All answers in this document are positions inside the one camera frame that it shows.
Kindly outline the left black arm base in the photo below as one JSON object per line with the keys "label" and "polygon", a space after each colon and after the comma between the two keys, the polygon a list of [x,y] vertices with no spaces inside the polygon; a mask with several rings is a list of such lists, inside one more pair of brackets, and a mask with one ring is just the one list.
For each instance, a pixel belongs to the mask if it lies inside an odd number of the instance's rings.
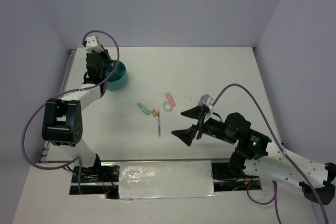
{"label": "left black arm base", "polygon": [[102,166],[101,176],[72,174],[70,195],[101,195],[105,199],[119,199],[120,166]]}

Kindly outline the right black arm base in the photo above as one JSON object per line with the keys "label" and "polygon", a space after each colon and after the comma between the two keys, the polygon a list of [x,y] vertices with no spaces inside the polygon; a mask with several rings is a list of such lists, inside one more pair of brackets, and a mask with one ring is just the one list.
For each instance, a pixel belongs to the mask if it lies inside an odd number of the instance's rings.
{"label": "right black arm base", "polygon": [[251,184],[251,190],[261,190],[259,177],[250,175],[233,175],[228,169],[228,163],[211,163],[211,177],[214,192],[246,191]]}

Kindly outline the silver white pen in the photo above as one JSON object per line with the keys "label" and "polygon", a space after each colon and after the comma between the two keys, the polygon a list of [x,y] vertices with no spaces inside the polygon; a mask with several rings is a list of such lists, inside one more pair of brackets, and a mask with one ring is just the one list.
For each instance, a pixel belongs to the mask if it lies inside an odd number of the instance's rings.
{"label": "silver white pen", "polygon": [[158,115],[157,115],[157,129],[158,129],[158,136],[159,136],[159,138],[161,137],[161,118],[160,118],[160,111],[158,110]]}

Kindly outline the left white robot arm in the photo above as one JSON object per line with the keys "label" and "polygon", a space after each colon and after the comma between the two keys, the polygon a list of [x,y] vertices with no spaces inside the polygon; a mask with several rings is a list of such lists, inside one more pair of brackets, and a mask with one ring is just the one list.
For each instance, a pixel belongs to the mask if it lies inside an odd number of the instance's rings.
{"label": "left white robot arm", "polygon": [[105,79],[112,59],[103,46],[87,48],[86,51],[87,71],[81,88],[46,102],[41,134],[44,140],[75,158],[76,170],[95,182],[102,177],[103,169],[98,154],[83,140],[82,111],[105,94]]}

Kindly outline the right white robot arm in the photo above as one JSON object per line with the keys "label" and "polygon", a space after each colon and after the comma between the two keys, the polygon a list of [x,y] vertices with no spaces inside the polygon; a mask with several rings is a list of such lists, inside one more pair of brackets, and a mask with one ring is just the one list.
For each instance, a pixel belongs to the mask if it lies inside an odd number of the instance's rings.
{"label": "right white robot arm", "polygon": [[328,205],[335,197],[335,164],[317,163],[285,148],[279,148],[270,137],[253,130],[241,114],[229,114],[223,121],[219,115],[208,116],[206,105],[183,111],[182,116],[196,119],[188,129],[171,133],[187,146],[207,135],[234,145],[228,162],[233,177],[268,177],[284,182],[303,192],[306,199]]}

